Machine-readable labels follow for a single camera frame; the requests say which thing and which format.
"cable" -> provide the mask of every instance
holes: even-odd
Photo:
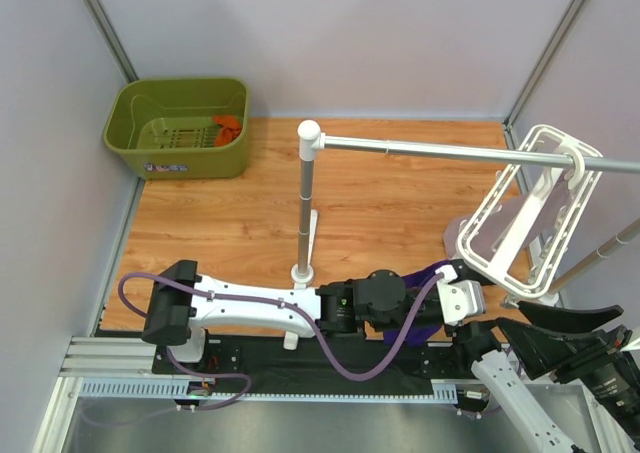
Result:
[[[304,311],[302,308],[299,308],[298,306],[296,306],[294,304],[291,304],[291,303],[287,303],[285,301],[271,300],[271,299],[268,299],[268,298],[261,298],[261,297],[258,297],[258,296],[228,295],[228,294],[220,293],[220,294],[215,294],[215,297],[218,297],[218,298],[220,298],[222,300],[245,301],[245,302],[251,302],[251,303],[262,303],[262,304],[267,304],[267,305],[273,305],[273,306],[276,306],[278,308],[289,309],[289,310],[299,314],[302,318],[304,318],[307,321],[307,323],[309,323],[309,325],[313,329],[314,333],[316,334],[316,338],[318,339],[318,342],[320,343],[320,347],[322,348],[322,351],[326,355],[326,357],[329,360],[329,362],[331,363],[331,365],[338,371],[338,373],[340,373],[342,376],[344,376],[345,378],[347,378],[347,379],[349,379],[351,381],[367,381],[367,380],[370,380],[371,378],[376,377],[380,373],[382,373],[389,366],[389,364],[393,361],[393,359],[397,355],[398,351],[400,350],[400,347],[402,346],[402,343],[404,342],[405,338],[407,337],[407,334],[409,333],[409,329],[411,328],[411,324],[413,323],[413,320],[415,319],[416,315],[418,314],[418,310],[420,309],[420,306],[422,305],[422,302],[424,301],[425,297],[427,296],[427,294],[429,293],[431,288],[433,288],[433,286],[436,284],[436,282],[439,279],[441,279],[442,277],[443,277],[443,275],[441,275],[441,274],[435,274],[422,287],[422,289],[420,290],[420,293],[416,296],[415,301],[414,301],[413,305],[411,306],[411,309],[409,310],[409,314],[407,315],[407,318],[405,319],[405,322],[402,325],[402,328],[400,329],[400,333],[398,334],[398,337],[396,338],[396,341],[393,343],[391,349],[385,355],[385,357],[380,361],[380,363],[378,363],[375,367],[373,367],[371,370],[369,370],[369,371],[367,371],[365,373],[353,373],[353,372],[350,372],[340,364],[338,359],[335,357],[335,355],[331,351],[331,348],[329,347],[326,338],[324,337],[324,335],[320,331],[320,328],[318,328],[318,326],[316,325],[316,323],[313,320],[313,318],[311,318],[311,316],[309,316],[307,314],[307,312]],[[153,281],[156,281],[158,283],[162,283],[164,285],[170,286],[172,288],[176,288],[176,289],[178,289],[180,291],[183,291],[185,293],[189,293],[191,295],[202,296],[204,298],[211,298],[211,294],[209,294],[209,293],[205,293],[203,291],[196,290],[195,288],[191,288],[191,287],[182,285],[180,283],[177,283],[175,281],[169,280],[169,279],[164,278],[162,276],[153,275],[151,273],[144,273],[144,272],[128,273],[128,274],[124,275],[120,279],[120,282],[118,283],[118,297],[120,298],[120,301],[122,301],[122,303],[127,308],[129,308],[131,311],[133,311],[138,316],[141,316],[143,318],[146,318],[147,314],[144,311],[142,311],[141,309],[139,309],[138,307],[136,307],[133,303],[131,303],[129,301],[129,299],[127,298],[125,292],[124,292],[125,283],[127,281],[129,281],[130,279],[132,279],[132,278],[144,278],[144,279],[153,280]],[[242,388],[242,390],[240,390],[238,393],[233,395],[231,398],[219,401],[217,403],[213,403],[211,405],[197,406],[197,407],[193,407],[193,408],[190,408],[190,407],[186,408],[184,406],[183,407],[178,407],[178,408],[176,408],[176,407],[165,408],[165,409],[162,409],[162,410],[154,411],[152,413],[149,413],[148,415],[136,418],[134,420],[118,421],[118,422],[113,422],[113,423],[101,423],[101,422],[97,422],[97,421],[92,420],[91,418],[89,418],[85,414],[85,411],[84,411],[89,406],[91,406],[91,405],[88,405],[87,407],[82,408],[79,411],[79,414],[80,414],[80,417],[82,418],[82,420],[85,421],[86,423],[88,423],[89,425],[93,426],[93,427],[115,428],[115,427],[133,425],[133,424],[139,423],[141,421],[145,421],[145,420],[154,418],[156,416],[164,415],[165,413],[171,413],[173,411],[194,411],[194,410],[195,411],[212,411],[212,410],[217,410],[217,409],[220,409],[220,408],[224,408],[225,406],[229,406],[229,405],[232,405],[233,403],[236,403],[242,396],[244,396],[251,389],[251,377],[249,377],[249,375],[245,375],[243,373],[218,373],[218,374],[199,373],[197,371],[192,371],[192,370],[186,368],[185,366],[181,365],[176,360],[176,358],[173,355],[173,353],[171,352],[170,348],[166,349],[166,355],[167,355],[167,359],[171,362],[171,364],[178,371],[180,371],[180,372],[182,372],[182,373],[184,373],[186,375],[196,376],[198,378],[203,378],[203,379],[216,379],[216,380],[217,379],[242,379],[242,380],[245,381],[245,386],[244,386],[244,388]]]
[[[195,296],[201,296],[201,297],[207,298],[207,299],[219,298],[221,300],[243,301],[243,302],[248,302],[248,303],[262,303],[262,304],[265,304],[265,305],[273,305],[273,306],[276,306],[278,308],[286,308],[288,310],[291,310],[294,313],[297,313],[298,315],[300,315],[302,318],[304,318],[304,320],[307,323],[309,323],[309,326],[311,327],[311,329],[313,329],[313,332],[316,335],[316,339],[318,340],[318,343],[320,343],[320,348],[322,348],[322,351],[324,352],[325,356],[329,360],[329,363],[331,363],[331,366],[333,366],[338,373],[340,373],[342,376],[344,376],[345,378],[347,378],[348,380],[351,380],[351,381],[367,381],[367,380],[370,380],[372,378],[375,378],[380,373],[382,373],[384,371],[384,369],[387,366],[389,366],[389,364],[393,361],[395,356],[398,354],[398,351],[400,351],[400,348],[402,347],[402,343],[404,342],[405,338],[407,337],[407,334],[409,333],[409,329],[411,328],[411,324],[413,323],[413,320],[415,319],[416,315],[418,314],[418,310],[420,309],[420,306],[422,305],[422,302],[424,301],[424,299],[426,298],[427,294],[429,293],[429,290],[431,290],[431,288],[433,288],[433,286],[435,286],[435,284],[437,283],[438,280],[443,278],[443,275],[439,274],[439,273],[433,275],[429,279],[429,281],[427,281],[427,283],[422,287],[422,289],[420,290],[420,293],[418,293],[418,295],[416,296],[416,298],[415,298],[415,300],[413,302],[413,305],[411,305],[411,309],[409,310],[409,313],[407,314],[407,318],[405,319],[404,324],[402,325],[402,328],[400,329],[400,333],[398,333],[398,337],[396,338],[396,341],[391,346],[391,349],[385,355],[385,357],[380,361],[380,363],[378,363],[371,370],[369,370],[369,371],[367,371],[365,373],[353,373],[351,371],[348,371],[344,366],[342,366],[340,364],[340,362],[338,361],[338,359],[333,354],[333,352],[331,351],[331,348],[329,347],[329,344],[327,343],[326,338],[322,334],[322,331],[320,331],[320,328],[318,327],[318,325],[316,325],[316,322],[314,321],[314,319],[311,318],[311,316],[309,316],[309,314],[306,311],[304,311],[302,308],[300,308],[300,307],[298,307],[298,306],[296,306],[294,304],[287,303],[284,300],[273,300],[273,299],[270,299],[270,298],[261,298],[259,296],[229,295],[229,294],[225,294],[225,293],[208,293],[208,292],[196,290],[195,288],[191,288],[189,286],[185,286],[185,285],[183,285],[181,283],[178,283],[177,281],[169,280],[168,278],[164,278],[162,276],[154,275],[154,274],[151,274],[151,273],[144,273],[144,272],[128,273],[128,274],[124,275],[120,279],[120,282],[118,283],[118,297],[120,298],[120,300],[130,310],[132,310],[134,313],[137,313],[137,314],[139,314],[140,316],[143,316],[143,317],[146,317],[146,314],[142,310],[140,310],[139,308],[134,306],[128,300],[128,298],[126,297],[126,295],[124,293],[124,285],[125,285],[125,283],[127,281],[129,281],[130,279],[132,279],[132,278],[145,278],[145,279],[148,279],[148,280],[153,280],[153,281],[155,281],[157,283],[161,283],[163,285],[170,286],[170,287],[175,288],[177,290],[180,290],[180,291],[182,291],[184,293],[189,293],[189,294],[195,295]]]

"metal pole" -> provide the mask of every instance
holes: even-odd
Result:
[[[549,288],[549,293],[557,293],[562,288],[567,286],[567,284],[571,283],[576,278],[582,276],[586,271],[599,264],[602,260],[609,258],[613,254],[613,252],[629,243],[638,234],[640,234],[640,218],[631,223],[613,238],[603,243],[594,252],[584,257],[576,266],[574,266],[560,278],[555,280],[551,284],[551,288]]]
[[[511,109],[511,113],[507,116],[505,120],[505,126],[511,127],[516,122],[522,111],[524,110],[525,105],[527,104],[529,98],[535,91],[538,83],[546,73],[549,65],[553,62],[553,58],[560,51],[560,47],[563,45],[565,39],[567,38],[569,32],[573,28],[577,18],[580,15],[580,12],[584,9],[587,4],[587,0],[571,0],[569,3],[569,7],[567,11],[565,11],[562,20],[558,24],[556,30],[551,35],[551,39],[547,46],[545,47],[538,63],[535,68],[531,72],[529,79],[524,85],[524,88],[518,95],[518,100],[516,104]]]
[[[291,270],[297,285],[308,285],[313,280],[313,268],[309,264],[311,241],[311,197],[313,192],[313,164],[316,159],[314,144],[320,138],[320,125],[305,120],[298,126],[300,137],[300,221],[298,224],[298,263]]]
[[[122,43],[120,42],[120,39],[111,24],[111,20],[109,20],[109,17],[102,6],[102,3],[100,0],[84,0],[84,3],[98,25],[98,29],[107,42],[107,46],[111,50],[111,54],[122,70],[122,74],[127,82],[131,83],[136,81],[138,79],[136,70],[127,56],[127,53],[124,51],[124,47],[122,46]]]
[[[551,166],[573,168],[571,157],[552,153],[536,153],[519,150],[498,150],[473,146],[455,146],[411,141],[371,140],[344,136],[323,135],[324,148],[338,150],[374,151],[397,155],[430,156],[452,160],[475,160],[492,163]],[[585,167],[593,171],[640,174],[640,162],[585,157]]]
[[[309,239],[311,238],[311,197],[314,161],[300,160],[300,222],[298,226],[298,274],[309,271]]]

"horizontal rod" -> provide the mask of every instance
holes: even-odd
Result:
[[[573,280],[579,278],[591,268],[609,258],[616,250],[622,248],[638,235],[640,235],[640,218],[603,243],[594,252],[585,256],[576,266],[554,281],[551,285],[550,292],[557,293]]]
[[[324,134],[319,144],[323,145],[321,148],[337,150],[374,151],[395,155],[430,156],[451,160],[475,160],[488,161],[491,163],[551,166],[556,168],[575,167],[573,159],[567,155],[520,150],[499,150],[495,148],[417,143],[413,141],[371,140]],[[637,161],[621,161],[586,156],[584,162],[587,170],[640,174],[640,162]]]

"plastic basket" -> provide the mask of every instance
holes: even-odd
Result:
[[[233,178],[249,163],[249,92],[233,78],[141,80],[116,98],[104,142],[147,180]],[[216,147],[214,115],[242,124]]]

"gray wall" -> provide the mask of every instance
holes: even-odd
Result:
[[[0,0],[0,450],[30,451],[86,334],[132,175],[101,131],[124,80],[82,0]]]
[[[640,161],[640,3],[590,0],[516,124],[523,138],[537,123],[576,136],[605,156]],[[563,270],[640,216],[640,178],[603,175],[572,240]],[[615,302],[640,326],[640,240],[567,288],[576,308]]]
[[[570,0],[102,0],[141,77],[237,75],[253,113],[504,118]]]

